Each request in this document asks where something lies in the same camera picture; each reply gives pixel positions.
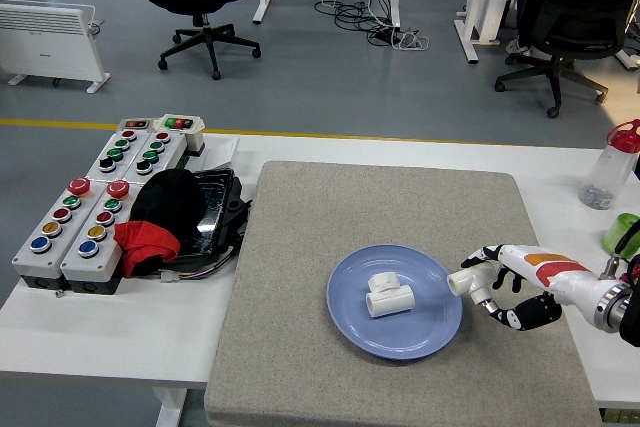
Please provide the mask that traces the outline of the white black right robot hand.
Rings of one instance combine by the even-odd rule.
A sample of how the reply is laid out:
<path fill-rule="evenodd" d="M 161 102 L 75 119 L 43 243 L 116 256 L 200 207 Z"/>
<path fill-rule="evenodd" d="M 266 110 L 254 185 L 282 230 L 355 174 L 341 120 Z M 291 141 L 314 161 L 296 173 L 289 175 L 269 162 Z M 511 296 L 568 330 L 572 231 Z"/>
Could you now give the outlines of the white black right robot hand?
<path fill-rule="evenodd" d="M 500 307 L 493 292 L 509 274 L 514 293 L 524 281 L 541 293 L 515 307 Z M 602 278 L 569 257 L 528 245 L 484 246 L 462 261 L 448 283 L 454 295 L 470 295 L 492 318 L 518 331 L 555 322 L 564 306 L 574 306 L 593 327 L 616 333 L 630 295 L 628 285 L 615 278 Z"/>

